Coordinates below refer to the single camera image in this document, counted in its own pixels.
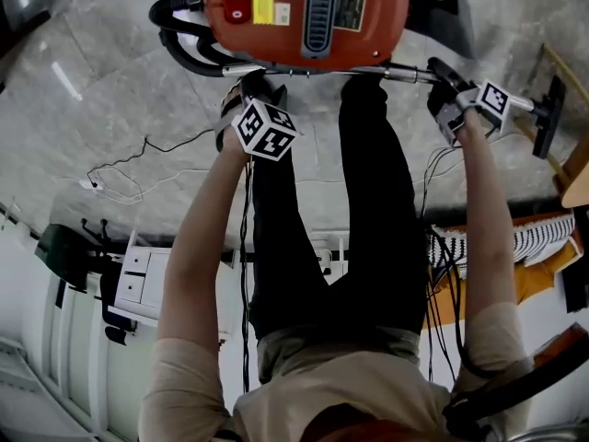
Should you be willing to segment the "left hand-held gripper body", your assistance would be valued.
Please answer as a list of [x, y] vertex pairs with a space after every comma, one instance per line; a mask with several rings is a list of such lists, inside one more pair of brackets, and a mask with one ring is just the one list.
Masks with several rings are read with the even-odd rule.
[[279, 161], [299, 136], [288, 112], [259, 99], [252, 99], [231, 125], [247, 154], [272, 161]]

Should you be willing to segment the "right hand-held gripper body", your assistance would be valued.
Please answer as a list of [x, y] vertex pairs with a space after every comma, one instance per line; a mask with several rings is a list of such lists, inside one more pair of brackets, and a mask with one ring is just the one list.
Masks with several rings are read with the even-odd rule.
[[481, 86], [473, 84], [459, 90], [456, 95], [451, 95], [434, 114], [440, 131], [450, 146], [456, 144], [456, 133], [465, 124], [464, 112], [470, 108], [481, 114], [494, 129], [502, 129], [510, 108], [510, 97], [502, 88], [488, 80]]

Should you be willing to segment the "person's right forearm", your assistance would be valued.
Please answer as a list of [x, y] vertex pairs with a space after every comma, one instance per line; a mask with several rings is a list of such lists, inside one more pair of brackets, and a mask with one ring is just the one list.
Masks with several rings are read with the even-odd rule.
[[478, 113], [464, 112], [456, 133], [467, 183], [466, 320], [498, 303], [515, 303], [514, 229]]

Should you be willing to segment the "person's left forearm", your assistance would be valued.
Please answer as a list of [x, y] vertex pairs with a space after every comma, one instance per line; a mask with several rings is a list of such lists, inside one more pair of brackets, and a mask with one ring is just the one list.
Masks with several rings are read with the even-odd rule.
[[224, 145], [184, 217], [169, 254], [160, 339], [181, 339], [218, 354], [215, 281], [238, 181], [248, 161], [241, 147]]

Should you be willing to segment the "red vacuum cleaner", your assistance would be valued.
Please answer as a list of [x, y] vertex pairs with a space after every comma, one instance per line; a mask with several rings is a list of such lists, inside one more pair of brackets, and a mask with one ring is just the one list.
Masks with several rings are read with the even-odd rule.
[[345, 71], [389, 59], [410, 0], [204, 0], [214, 38], [262, 63]]

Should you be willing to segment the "person's black left shoe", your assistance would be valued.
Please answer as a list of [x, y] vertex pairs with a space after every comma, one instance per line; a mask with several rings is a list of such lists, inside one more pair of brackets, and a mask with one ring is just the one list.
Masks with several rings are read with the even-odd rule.
[[253, 99], [275, 106], [279, 101], [276, 88], [266, 77], [264, 70], [250, 72], [243, 76], [238, 83], [242, 104], [247, 107]]

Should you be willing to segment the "dark grey board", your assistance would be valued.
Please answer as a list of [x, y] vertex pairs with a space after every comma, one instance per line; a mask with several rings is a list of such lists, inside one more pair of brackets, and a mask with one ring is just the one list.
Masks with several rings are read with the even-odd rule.
[[468, 0], [410, 0], [405, 29], [473, 59], [475, 44]]

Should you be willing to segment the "person's black trousers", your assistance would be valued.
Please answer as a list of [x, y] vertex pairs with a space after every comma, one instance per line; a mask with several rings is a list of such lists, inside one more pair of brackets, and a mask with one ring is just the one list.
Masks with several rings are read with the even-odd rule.
[[376, 76], [341, 90], [342, 168], [350, 210], [347, 273], [328, 284], [299, 214], [293, 160], [254, 162], [254, 280], [258, 338], [297, 328], [419, 334], [426, 313], [426, 239], [410, 170]]

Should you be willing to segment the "striped blanket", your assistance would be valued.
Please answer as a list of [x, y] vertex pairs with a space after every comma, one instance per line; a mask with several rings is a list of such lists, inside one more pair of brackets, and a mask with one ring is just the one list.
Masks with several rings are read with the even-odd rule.
[[[514, 263], [525, 267], [543, 262], [560, 251], [575, 229], [573, 214], [556, 215], [514, 227]], [[444, 269], [451, 259], [459, 276], [467, 275], [467, 234], [462, 229], [432, 226], [429, 237], [428, 260], [436, 269]]]

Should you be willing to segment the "orange sofa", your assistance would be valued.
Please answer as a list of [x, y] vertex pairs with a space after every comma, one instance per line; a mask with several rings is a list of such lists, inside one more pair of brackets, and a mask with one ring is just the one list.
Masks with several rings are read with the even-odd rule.
[[[555, 254], [543, 262], [529, 267], [519, 264], [515, 266], [515, 290], [517, 304], [520, 305], [530, 297], [554, 286], [556, 274], [583, 257], [583, 244], [580, 236], [573, 234], [565, 245]], [[453, 324], [455, 312], [449, 290], [449, 280], [443, 277], [435, 290], [439, 316], [438, 324], [441, 326]]]

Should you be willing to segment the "white drawer cabinet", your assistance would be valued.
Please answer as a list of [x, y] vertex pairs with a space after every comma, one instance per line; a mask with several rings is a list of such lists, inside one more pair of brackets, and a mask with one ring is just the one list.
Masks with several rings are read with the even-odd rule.
[[[114, 303], [108, 310], [118, 316], [155, 328], [164, 291], [169, 248], [131, 246], [124, 256]], [[219, 339], [230, 339], [237, 321], [237, 270], [234, 254], [222, 255], [216, 275]]]

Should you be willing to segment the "black office chair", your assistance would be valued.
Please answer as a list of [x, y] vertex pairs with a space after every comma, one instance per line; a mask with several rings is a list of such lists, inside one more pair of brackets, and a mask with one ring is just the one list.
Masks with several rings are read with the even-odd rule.
[[110, 311], [121, 276], [122, 244], [111, 240], [108, 224], [108, 220], [103, 218], [99, 232], [90, 230], [85, 218], [81, 220], [81, 232], [64, 225], [50, 224], [41, 234], [35, 254], [60, 280], [79, 293], [87, 292], [90, 273], [99, 275], [98, 300], [101, 302], [102, 320], [106, 324], [106, 337], [124, 346], [127, 335], [135, 333], [137, 323]]

